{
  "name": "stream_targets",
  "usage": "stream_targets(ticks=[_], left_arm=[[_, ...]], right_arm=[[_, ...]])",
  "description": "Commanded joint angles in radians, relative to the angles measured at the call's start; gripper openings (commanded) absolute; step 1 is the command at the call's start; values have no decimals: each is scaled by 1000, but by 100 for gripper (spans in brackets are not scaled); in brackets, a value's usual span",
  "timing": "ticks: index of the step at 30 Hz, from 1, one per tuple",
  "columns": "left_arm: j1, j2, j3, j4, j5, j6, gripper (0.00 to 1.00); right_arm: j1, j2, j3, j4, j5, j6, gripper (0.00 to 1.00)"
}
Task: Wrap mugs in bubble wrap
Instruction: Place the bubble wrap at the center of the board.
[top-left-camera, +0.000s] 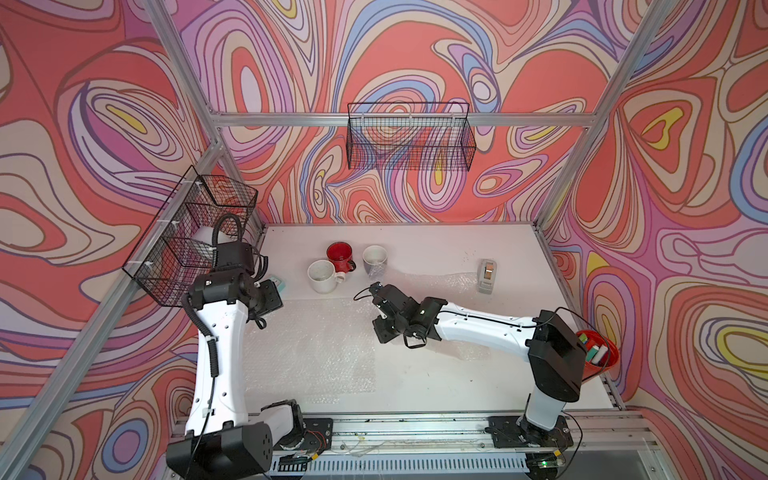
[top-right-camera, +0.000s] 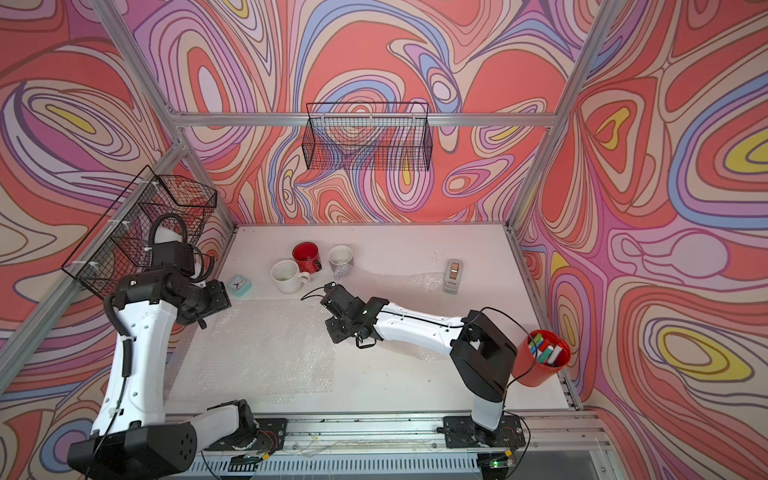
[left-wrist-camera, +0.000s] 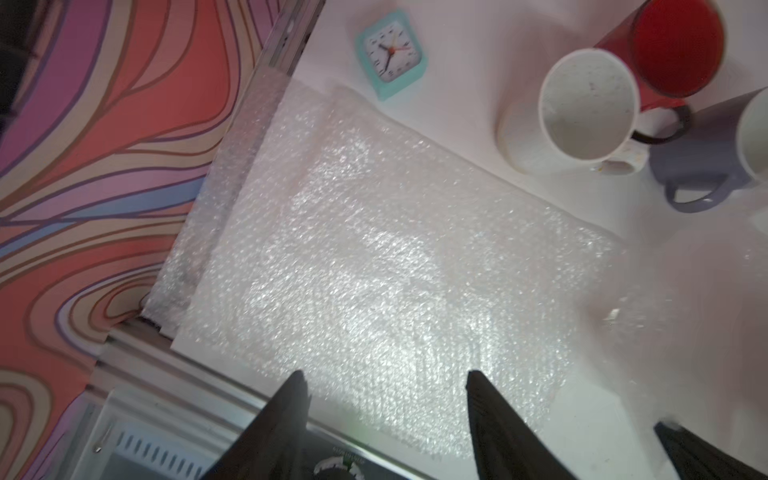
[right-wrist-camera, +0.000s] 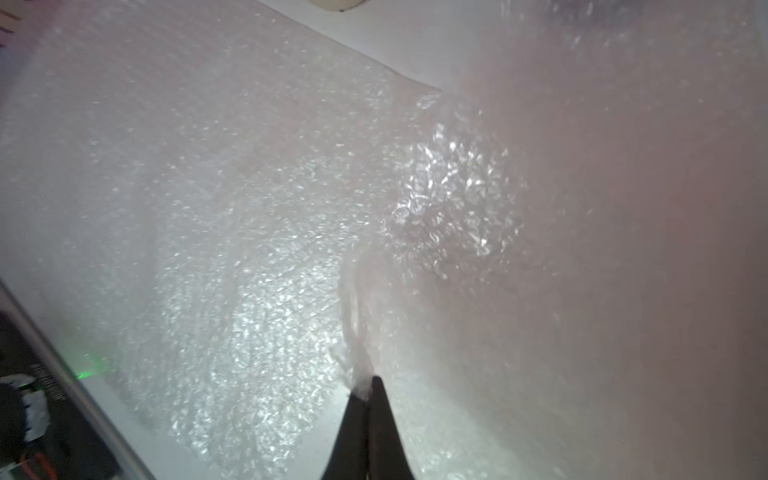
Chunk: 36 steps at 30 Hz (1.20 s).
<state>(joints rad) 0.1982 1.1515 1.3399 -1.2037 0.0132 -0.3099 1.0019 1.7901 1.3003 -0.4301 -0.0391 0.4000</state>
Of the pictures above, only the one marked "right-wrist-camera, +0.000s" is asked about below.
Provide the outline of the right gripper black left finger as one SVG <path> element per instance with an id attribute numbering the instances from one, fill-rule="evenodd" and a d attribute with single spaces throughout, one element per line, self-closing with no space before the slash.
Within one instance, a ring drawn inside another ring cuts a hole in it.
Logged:
<path id="1" fill-rule="evenodd" d="M 348 399 L 322 480 L 368 478 L 369 404 L 353 392 Z"/>

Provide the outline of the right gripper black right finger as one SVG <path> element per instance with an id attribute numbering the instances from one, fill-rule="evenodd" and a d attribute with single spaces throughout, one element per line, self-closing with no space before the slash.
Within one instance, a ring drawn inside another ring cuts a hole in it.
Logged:
<path id="1" fill-rule="evenodd" d="M 414 480 L 381 377 L 374 376 L 368 401 L 368 476 Z"/>

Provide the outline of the clear bubble wrap sheet top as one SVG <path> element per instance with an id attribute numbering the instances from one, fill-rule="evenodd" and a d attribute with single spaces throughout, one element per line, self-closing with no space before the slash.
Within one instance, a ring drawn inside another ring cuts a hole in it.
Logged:
<path id="1" fill-rule="evenodd" d="M 34 1 L 1 277 L 160 479 L 767 475 L 763 1 Z"/>

